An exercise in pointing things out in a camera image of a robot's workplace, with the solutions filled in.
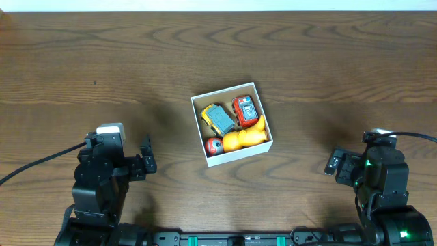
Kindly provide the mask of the red toy ball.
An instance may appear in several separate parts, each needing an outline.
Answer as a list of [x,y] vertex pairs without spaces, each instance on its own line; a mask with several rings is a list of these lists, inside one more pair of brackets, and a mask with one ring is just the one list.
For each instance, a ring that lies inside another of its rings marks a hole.
[[224,153],[223,142],[218,137],[209,138],[205,142],[205,151],[208,156],[216,156]]

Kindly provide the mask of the yellow grey toy dump truck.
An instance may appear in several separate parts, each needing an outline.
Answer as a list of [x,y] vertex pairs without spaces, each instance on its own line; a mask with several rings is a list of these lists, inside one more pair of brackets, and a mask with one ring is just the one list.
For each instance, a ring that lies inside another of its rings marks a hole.
[[234,121],[222,106],[214,103],[201,111],[201,119],[217,137],[223,137],[234,129]]

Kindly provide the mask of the orange dinosaur toy figure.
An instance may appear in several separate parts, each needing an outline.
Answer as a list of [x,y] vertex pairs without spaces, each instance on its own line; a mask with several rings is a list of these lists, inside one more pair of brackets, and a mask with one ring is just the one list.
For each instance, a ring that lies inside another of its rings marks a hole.
[[268,133],[266,131],[265,118],[261,115],[256,124],[241,131],[227,133],[223,137],[222,142],[224,152],[233,152],[245,147],[262,144],[267,140]]

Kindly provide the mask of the white cardboard box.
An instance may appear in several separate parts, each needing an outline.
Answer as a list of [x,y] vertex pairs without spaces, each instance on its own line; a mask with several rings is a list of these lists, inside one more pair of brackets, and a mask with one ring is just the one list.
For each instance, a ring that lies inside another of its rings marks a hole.
[[[264,123],[264,130],[266,132],[265,136],[267,137],[267,140],[264,140],[262,143],[254,146],[243,147],[242,149],[235,150],[233,152],[222,153],[216,156],[211,156],[206,151],[206,142],[207,140],[209,140],[209,138],[214,137],[214,133],[212,132],[209,126],[206,126],[202,122],[201,111],[205,109],[208,105],[212,103],[216,103],[222,106],[226,114],[232,117],[233,121],[236,123],[236,119],[235,119],[236,115],[233,114],[231,108],[231,101],[238,96],[244,96],[244,95],[249,95],[251,97],[258,115],[262,116],[261,122]],[[257,154],[268,152],[273,144],[272,133],[270,131],[266,114],[264,112],[254,82],[245,83],[242,85],[228,87],[225,89],[216,90],[213,92],[208,92],[205,94],[194,96],[191,98],[191,105],[195,116],[195,122],[197,124],[199,138],[201,140],[201,149],[203,150],[203,155],[206,158],[206,163],[208,167],[214,167],[224,163],[237,161],[250,156],[255,156]]]

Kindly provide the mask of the red toy fire truck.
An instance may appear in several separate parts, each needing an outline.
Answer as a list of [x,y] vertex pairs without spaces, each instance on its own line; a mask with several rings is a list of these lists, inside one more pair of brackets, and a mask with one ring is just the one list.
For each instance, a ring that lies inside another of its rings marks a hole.
[[236,114],[237,124],[242,128],[251,127],[259,120],[255,105],[249,95],[234,98],[232,100],[232,108]]

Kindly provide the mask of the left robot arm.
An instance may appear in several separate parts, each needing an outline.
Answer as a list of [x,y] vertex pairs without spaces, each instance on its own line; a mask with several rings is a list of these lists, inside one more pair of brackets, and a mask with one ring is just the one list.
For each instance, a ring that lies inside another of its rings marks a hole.
[[120,133],[88,133],[74,171],[73,205],[64,213],[56,245],[151,245],[152,233],[139,225],[121,223],[129,183],[157,171],[150,138],[141,153],[124,156]]

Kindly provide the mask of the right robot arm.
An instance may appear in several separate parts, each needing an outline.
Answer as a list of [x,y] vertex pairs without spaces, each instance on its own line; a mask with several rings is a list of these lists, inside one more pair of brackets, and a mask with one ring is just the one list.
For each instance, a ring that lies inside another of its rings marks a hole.
[[404,154],[388,146],[372,146],[358,154],[335,148],[325,173],[352,187],[366,243],[433,245],[425,216],[408,204],[409,167]]

